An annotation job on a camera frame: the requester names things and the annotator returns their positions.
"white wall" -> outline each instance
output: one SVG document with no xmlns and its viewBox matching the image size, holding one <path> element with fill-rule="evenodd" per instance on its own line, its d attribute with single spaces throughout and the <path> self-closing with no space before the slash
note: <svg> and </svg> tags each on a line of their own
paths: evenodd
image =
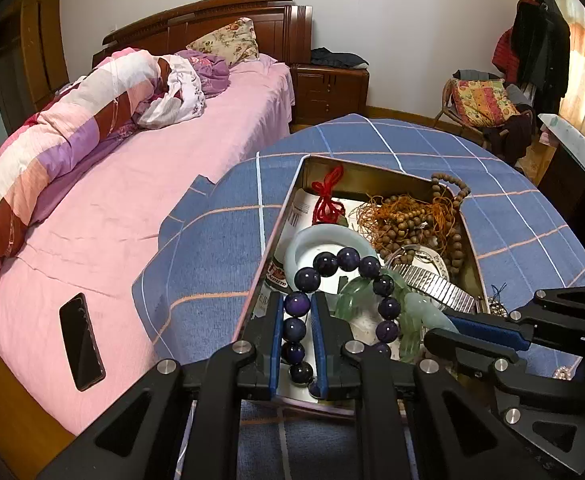
<svg viewBox="0 0 585 480">
<path fill-rule="evenodd" d="M 198 0 L 61 0 L 70 79 L 90 69 L 111 30 Z M 459 68 L 495 72 L 496 42 L 518 0 L 295 0 L 313 7 L 313 47 L 354 52 L 370 63 L 368 105 L 434 116 Z"/>
</svg>

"nightstand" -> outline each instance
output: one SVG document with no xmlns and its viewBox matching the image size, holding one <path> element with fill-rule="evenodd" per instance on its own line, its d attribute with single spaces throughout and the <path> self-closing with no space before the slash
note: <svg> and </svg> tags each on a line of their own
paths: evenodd
<svg viewBox="0 0 585 480">
<path fill-rule="evenodd" d="M 364 114 L 370 74 L 365 69 L 295 64 L 290 68 L 295 124 L 319 124 L 348 114 Z"/>
</svg>

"blue gripper pad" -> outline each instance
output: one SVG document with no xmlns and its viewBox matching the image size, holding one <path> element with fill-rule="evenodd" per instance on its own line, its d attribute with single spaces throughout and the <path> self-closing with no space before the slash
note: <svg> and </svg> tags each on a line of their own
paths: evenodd
<svg viewBox="0 0 585 480">
<path fill-rule="evenodd" d="M 319 307 L 316 296 L 313 294 L 310 299 L 310 328 L 312 329 L 312 344 L 315 347 L 315 365 L 317 370 L 317 386 L 322 399 L 328 394 L 328 373 L 325 359 L 325 342 L 323 341 L 323 329 L 319 317 Z"/>
<path fill-rule="evenodd" d="M 463 335 L 476 337 L 484 341 L 489 341 L 502 346 L 508 346 L 514 350 L 528 350 L 530 343 L 522 338 L 516 330 L 499 328 L 486 323 L 480 323 L 462 317 L 448 316 L 448 319 L 454 323 L 457 330 Z"/>
<path fill-rule="evenodd" d="M 284 295 L 279 295 L 277 302 L 277 318 L 274 323 L 274 333 L 272 334 L 272 349 L 270 355 L 270 382 L 268 387 L 270 393 L 274 396 L 277 393 L 279 384 L 279 363 L 282 360 L 282 333 L 284 332 Z"/>
</svg>

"smartphone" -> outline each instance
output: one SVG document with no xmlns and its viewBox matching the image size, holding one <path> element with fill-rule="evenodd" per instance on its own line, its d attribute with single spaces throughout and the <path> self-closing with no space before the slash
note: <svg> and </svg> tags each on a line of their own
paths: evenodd
<svg viewBox="0 0 585 480">
<path fill-rule="evenodd" d="M 59 317 L 70 371 L 77 390 L 83 392 L 106 376 L 83 293 L 80 292 L 62 306 Z"/>
</svg>

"blue checkered tablecloth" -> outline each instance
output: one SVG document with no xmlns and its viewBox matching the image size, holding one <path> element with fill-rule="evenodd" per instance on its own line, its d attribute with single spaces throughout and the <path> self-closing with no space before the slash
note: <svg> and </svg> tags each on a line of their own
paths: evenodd
<svg viewBox="0 0 585 480">
<path fill-rule="evenodd" d="M 301 157 L 364 162 L 430 178 L 443 171 L 472 190 L 461 206 L 485 287 L 508 311 L 538 288 L 585 285 L 585 250 L 522 175 L 465 139 L 395 120 L 349 115 L 291 135 L 213 184 L 198 177 L 166 217 L 159 251 L 132 287 L 157 354 L 188 363 L 232 337 Z M 532 346 L 528 370 L 550 376 L 575 357 Z M 244 403 L 239 478 L 355 478 L 354 426 Z"/>
</svg>

